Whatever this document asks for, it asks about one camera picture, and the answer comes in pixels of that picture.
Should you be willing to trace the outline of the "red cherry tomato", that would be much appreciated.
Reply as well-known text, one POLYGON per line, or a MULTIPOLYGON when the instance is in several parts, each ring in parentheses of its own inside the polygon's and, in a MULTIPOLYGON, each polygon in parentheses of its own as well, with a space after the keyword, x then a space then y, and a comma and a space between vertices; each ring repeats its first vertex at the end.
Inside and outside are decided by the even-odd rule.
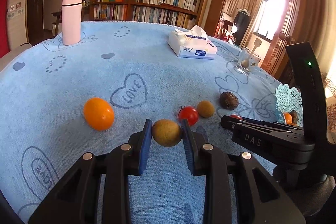
POLYGON ((190 126, 193 126, 198 122, 199 114, 197 110, 192 106, 181 107, 178 113, 178 120, 181 122, 184 119, 187 119, 190 126))
POLYGON ((234 119, 234 120, 237 120, 237 121, 243 121, 244 119, 239 116, 239 115, 231 115, 230 116, 230 119, 234 119))

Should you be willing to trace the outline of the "dark passion fruit back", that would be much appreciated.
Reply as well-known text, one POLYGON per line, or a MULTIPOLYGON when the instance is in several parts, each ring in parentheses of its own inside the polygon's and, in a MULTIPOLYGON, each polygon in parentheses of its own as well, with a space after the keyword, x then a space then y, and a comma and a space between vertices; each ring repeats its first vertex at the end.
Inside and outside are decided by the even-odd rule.
POLYGON ((226 110, 235 110, 239 105, 239 100, 232 92, 223 92, 219 97, 219 103, 226 110))

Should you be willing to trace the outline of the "dark passion fruit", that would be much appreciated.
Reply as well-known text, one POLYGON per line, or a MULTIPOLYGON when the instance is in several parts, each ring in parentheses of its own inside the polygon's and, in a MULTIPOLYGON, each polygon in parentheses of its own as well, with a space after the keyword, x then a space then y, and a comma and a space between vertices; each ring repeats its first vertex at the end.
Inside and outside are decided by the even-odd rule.
POLYGON ((226 110, 235 110, 239 105, 239 100, 232 92, 223 92, 219 97, 219 103, 226 110))
POLYGON ((298 114, 295 110, 292 110, 290 113, 290 116, 291 116, 291 123, 292 124, 297 124, 298 122, 298 114))

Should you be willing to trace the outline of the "brown kiwi back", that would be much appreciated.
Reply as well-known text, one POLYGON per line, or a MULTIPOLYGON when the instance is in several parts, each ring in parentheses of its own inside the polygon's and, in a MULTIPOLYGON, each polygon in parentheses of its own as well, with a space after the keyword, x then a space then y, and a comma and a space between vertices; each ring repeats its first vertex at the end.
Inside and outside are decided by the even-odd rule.
POLYGON ((210 118, 215 112, 215 108, 210 101, 203 100, 197 105, 198 114, 203 118, 210 118))

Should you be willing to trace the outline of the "brown kiwi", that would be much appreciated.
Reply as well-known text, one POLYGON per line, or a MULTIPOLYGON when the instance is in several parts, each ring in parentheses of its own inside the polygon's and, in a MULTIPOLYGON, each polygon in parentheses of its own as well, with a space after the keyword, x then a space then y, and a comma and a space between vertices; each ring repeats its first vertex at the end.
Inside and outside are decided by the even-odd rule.
POLYGON ((215 108, 210 101, 203 100, 197 105, 198 114, 203 118, 210 118, 215 112, 215 108))
POLYGON ((163 147, 173 147, 182 139, 180 126, 168 119, 156 121, 152 127, 151 134, 154 140, 163 147))

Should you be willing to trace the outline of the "small orange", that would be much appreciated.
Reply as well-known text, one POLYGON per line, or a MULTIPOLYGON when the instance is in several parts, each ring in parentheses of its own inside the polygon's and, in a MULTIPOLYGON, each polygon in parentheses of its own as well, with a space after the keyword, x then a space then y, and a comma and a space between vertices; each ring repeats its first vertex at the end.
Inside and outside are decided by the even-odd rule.
POLYGON ((283 112, 283 116, 285 118, 285 123, 286 124, 292 124, 293 118, 290 113, 283 112))

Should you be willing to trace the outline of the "dark passion fruit front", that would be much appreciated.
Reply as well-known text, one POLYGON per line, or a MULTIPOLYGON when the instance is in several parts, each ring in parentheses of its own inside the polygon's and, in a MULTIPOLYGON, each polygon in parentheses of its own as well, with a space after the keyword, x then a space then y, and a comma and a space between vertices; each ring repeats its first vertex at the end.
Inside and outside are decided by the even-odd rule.
POLYGON ((291 123, 292 124, 297 124, 298 122, 298 114, 295 110, 292 110, 290 113, 290 116, 291 116, 291 123))

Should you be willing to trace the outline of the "brown kiwi front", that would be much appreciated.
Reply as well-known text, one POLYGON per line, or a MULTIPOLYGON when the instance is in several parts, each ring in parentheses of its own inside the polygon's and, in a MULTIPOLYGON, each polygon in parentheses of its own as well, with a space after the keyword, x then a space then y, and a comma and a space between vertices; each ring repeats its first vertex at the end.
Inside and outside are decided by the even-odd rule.
POLYGON ((180 126, 168 119, 156 121, 152 127, 151 134, 154 140, 163 147, 173 147, 182 139, 180 126))

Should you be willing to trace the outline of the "large orange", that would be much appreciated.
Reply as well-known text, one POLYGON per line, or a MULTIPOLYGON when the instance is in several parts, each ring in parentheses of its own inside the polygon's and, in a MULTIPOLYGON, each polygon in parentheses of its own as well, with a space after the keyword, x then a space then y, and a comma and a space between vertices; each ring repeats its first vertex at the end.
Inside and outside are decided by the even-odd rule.
POLYGON ((105 100, 94 97, 89 99, 83 108, 85 121, 97 131, 108 130, 114 122, 114 111, 105 100))

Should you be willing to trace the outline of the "wooden door with knob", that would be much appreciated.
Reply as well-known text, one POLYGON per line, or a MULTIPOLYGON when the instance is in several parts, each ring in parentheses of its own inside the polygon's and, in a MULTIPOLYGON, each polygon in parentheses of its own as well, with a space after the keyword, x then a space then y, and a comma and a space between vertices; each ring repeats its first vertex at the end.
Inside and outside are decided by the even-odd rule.
POLYGON ((306 0, 285 0, 280 23, 270 43, 261 68, 272 77, 279 79, 288 63, 285 47, 298 40, 297 32, 301 28, 301 15, 306 0))

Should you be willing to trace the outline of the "spoon in glass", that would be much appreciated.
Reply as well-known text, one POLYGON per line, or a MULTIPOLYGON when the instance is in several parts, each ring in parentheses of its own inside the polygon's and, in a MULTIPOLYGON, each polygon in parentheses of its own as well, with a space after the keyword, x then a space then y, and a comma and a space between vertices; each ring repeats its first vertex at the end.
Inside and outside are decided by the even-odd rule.
POLYGON ((262 44, 262 41, 259 38, 256 38, 252 51, 249 53, 248 57, 241 62, 241 65, 243 68, 247 69, 249 67, 249 60, 251 56, 254 54, 254 51, 256 50, 256 48, 260 47, 261 44, 262 44))

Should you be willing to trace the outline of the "white tissue pack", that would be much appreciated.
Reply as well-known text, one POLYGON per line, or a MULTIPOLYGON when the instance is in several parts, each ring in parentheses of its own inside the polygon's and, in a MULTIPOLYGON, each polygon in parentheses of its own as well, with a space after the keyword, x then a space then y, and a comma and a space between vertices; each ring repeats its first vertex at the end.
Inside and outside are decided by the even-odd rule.
POLYGON ((183 58, 213 60, 217 54, 217 47, 197 25, 189 31, 176 28, 169 35, 168 45, 178 57, 183 58))

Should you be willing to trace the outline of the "light blue patterned towel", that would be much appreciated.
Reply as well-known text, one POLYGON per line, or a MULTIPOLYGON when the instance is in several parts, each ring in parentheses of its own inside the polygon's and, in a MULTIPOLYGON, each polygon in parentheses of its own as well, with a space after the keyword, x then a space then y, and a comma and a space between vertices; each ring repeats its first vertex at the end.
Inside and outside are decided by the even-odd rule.
POLYGON ((238 98, 234 114, 275 121, 276 79, 259 68, 239 72, 240 50, 218 39, 213 60, 180 58, 168 45, 171 32, 161 24, 86 22, 79 43, 46 40, 1 71, 1 191, 22 221, 82 154, 112 151, 147 119, 177 121, 181 107, 208 100, 215 113, 193 130, 234 155, 243 148, 221 127, 230 114, 221 93, 238 98), (94 97, 114 111, 108 130, 85 121, 84 104, 94 97))

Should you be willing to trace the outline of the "pink thermos bottle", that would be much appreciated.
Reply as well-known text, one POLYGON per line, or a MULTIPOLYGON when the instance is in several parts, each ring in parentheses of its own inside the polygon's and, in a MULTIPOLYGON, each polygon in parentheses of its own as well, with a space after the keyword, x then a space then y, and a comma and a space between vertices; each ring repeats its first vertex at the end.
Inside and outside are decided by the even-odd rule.
POLYGON ((81 40, 81 9, 83 0, 62 0, 62 39, 70 46, 81 40))

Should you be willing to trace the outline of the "red wall panel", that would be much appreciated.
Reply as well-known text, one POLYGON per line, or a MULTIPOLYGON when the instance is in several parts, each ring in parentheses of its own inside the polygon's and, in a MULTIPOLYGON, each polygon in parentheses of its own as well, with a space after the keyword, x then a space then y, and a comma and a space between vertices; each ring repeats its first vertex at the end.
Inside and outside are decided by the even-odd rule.
POLYGON ((0 0, 0 58, 9 53, 10 48, 7 41, 7 0, 0 0))

